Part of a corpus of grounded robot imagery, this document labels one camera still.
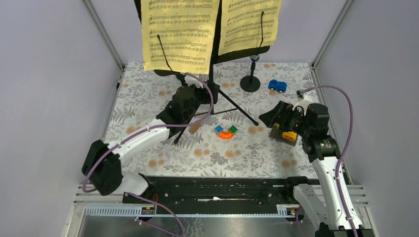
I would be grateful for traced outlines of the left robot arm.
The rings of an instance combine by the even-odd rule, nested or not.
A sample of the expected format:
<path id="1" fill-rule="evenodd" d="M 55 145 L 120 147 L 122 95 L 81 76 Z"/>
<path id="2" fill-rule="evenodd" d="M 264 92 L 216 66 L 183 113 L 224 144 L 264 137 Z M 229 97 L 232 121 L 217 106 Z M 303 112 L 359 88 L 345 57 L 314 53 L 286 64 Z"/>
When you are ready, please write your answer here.
<path id="1" fill-rule="evenodd" d="M 203 88 L 182 86 L 164 110 L 143 128 L 114 142 L 94 141 L 82 166 L 85 175 L 83 191 L 97 191 L 102 196 L 122 191 L 134 193 L 142 203 L 149 202 L 153 198 L 149 182 L 143 175 L 123 171 L 122 166 L 142 150 L 192 126 L 191 120 L 198 108 L 203 104 L 213 107 L 214 99 L 215 95 L 207 84 Z"/>

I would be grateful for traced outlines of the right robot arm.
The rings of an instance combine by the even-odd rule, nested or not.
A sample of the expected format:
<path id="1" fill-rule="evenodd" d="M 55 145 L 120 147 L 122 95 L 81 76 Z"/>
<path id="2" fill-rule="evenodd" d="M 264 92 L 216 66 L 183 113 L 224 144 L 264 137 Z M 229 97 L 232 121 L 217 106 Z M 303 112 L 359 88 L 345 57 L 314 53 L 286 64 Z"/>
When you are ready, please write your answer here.
<path id="1" fill-rule="evenodd" d="M 269 128 L 301 136 L 302 147 L 312 164 L 322 189 L 321 201 L 309 184 L 292 184 L 283 190 L 284 199 L 298 202 L 315 227 L 317 237 L 373 237 L 364 227 L 342 177 L 341 152 L 328 134 L 329 111 L 325 105 L 310 103 L 296 106 L 280 101 L 276 107 L 259 116 Z"/>

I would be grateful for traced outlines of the yellow sheet music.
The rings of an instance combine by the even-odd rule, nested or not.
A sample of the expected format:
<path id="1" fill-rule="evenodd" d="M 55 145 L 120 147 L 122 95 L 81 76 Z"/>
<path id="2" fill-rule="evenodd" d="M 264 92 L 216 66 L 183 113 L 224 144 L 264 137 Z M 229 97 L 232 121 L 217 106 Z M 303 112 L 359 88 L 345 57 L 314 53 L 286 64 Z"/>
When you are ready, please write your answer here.
<path id="1" fill-rule="evenodd" d="M 144 70 L 207 74 L 218 0 L 141 0 Z"/>
<path id="2" fill-rule="evenodd" d="M 278 34 L 282 0 L 223 0 L 218 54 L 271 46 Z"/>

